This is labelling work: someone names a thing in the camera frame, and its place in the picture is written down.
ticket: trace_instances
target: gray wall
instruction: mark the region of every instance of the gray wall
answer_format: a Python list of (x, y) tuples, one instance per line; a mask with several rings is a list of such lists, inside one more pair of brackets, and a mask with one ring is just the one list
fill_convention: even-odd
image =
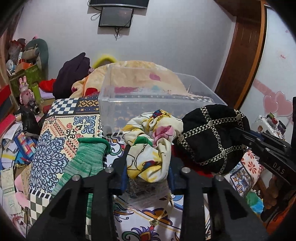
[(235, 19), (214, 0), (150, 0), (136, 10), (131, 28), (115, 40), (114, 29), (91, 21), (88, 0), (29, 0), (14, 38), (44, 39), (49, 48), (49, 79), (64, 62), (86, 52), (94, 63), (101, 54), (119, 61), (152, 61), (174, 72), (194, 75), (215, 88), (223, 70)]

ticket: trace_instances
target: wooden door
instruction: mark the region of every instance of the wooden door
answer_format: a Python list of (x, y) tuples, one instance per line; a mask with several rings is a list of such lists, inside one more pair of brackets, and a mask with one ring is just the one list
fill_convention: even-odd
[(215, 93), (234, 107), (247, 83), (257, 52), (261, 23), (237, 18), (234, 36)]

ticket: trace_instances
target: green knit glove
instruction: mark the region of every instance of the green knit glove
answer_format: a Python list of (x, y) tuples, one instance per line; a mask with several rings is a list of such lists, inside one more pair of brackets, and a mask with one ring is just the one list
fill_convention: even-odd
[[(103, 157), (110, 152), (110, 144), (103, 138), (78, 138), (79, 147), (75, 157), (65, 167), (64, 174), (53, 189), (55, 196), (73, 175), (90, 177), (103, 170)], [(89, 194), (86, 216), (91, 218), (92, 195)]]

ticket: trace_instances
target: pink heart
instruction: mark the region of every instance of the pink heart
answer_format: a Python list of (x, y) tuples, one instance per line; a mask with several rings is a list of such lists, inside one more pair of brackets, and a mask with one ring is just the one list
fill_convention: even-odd
[(160, 81), (160, 77), (154, 73), (149, 75), (150, 79)]
[(265, 95), (263, 98), (263, 106), (265, 114), (275, 113), (278, 111), (278, 103), (276, 101), (272, 101), (270, 95)]
[(286, 100), (286, 96), (283, 92), (281, 92), (281, 91), (277, 92), (275, 100), (279, 106), (279, 109), (277, 111), (278, 117), (292, 115), (292, 113), (293, 113), (292, 101)]

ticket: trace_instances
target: green box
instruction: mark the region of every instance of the green box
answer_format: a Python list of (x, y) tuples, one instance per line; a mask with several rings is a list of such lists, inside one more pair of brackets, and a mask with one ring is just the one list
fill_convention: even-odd
[(44, 75), (41, 70), (38, 69), (37, 64), (27, 68), (25, 70), (20, 70), (15, 75), (9, 77), (12, 93), (15, 97), (20, 96), (20, 82), (19, 79), (23, 78), (24, 76), (27, 77), (27, 83), (29, 84), (29, 88), (32, 90), (32, 84), (39, 83), (40, 81), (44, 80)]

